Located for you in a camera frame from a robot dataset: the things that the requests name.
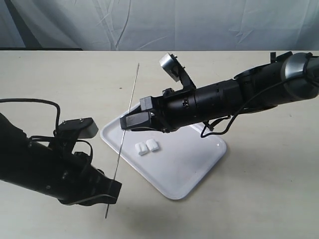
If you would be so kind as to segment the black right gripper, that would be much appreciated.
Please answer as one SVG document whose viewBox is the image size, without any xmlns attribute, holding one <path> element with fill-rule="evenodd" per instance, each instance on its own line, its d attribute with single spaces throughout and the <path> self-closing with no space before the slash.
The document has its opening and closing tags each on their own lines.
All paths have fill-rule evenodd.
<svg viewBox="0 0 319 239">
<path fill-rule="evenodd" d="M 126 114 L 120 118 L 123 130 L 155 130 L 173 132 L 177 129 L 197 123 L 196 89 L 164 90 L 157 97 L 140 99 L 141 111 Z"/>
</svg>

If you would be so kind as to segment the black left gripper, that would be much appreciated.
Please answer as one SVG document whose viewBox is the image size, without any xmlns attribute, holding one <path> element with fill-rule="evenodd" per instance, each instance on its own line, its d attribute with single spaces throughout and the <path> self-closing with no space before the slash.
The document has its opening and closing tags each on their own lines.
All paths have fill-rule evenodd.
<svg viewBox="0 0 319 239">
<path fill-rule="evenodd" d="M 91 165 L 89 155 L 75 152 L 71 168 L 62 173 L 62 192 L 58 201 L 67 206 L 92 206 L 117 203 L 122 183 L 105 176 L 104 172 Z"/>
</svg>

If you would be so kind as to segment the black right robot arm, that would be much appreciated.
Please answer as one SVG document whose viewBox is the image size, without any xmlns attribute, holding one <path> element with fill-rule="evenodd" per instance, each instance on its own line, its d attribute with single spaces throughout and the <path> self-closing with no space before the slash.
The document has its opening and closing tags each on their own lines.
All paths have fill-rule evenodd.
<svg viewBox="0 0 319 239">
<path fill-rule="evenodd" d="M 161 96 L 140 99 L 137 108 L 121 117 L 123 130 L 170 133 L 203 123 L 201 137 L 207 137 L 215 134 L 215 126 L 223 120 L 233 123 L 241 114 L 310 100 L 319 94 L 319 58 L 311 53 L 273 52 L 268 64 L 201 88 L 175 55 L 166 54 L 160 65 L 182 88 L 168 88 Z"/>
</svg>

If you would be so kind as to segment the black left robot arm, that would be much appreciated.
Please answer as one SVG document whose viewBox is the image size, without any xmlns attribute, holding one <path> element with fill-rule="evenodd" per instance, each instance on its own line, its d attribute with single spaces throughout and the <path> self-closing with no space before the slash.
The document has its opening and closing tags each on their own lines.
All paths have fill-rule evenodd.
<svg viewBox="0 0 319 239">
<path fill-rule="evenodd" d="M 68 206 L 115 204 L 122 184 L 92 166 L 92 153 L 72 151 L 97 133 L 94 120 L 83 118 L 60 124 L 54 137 L 27 137 L 1 115 L 0 179 Z"/>
</svg>

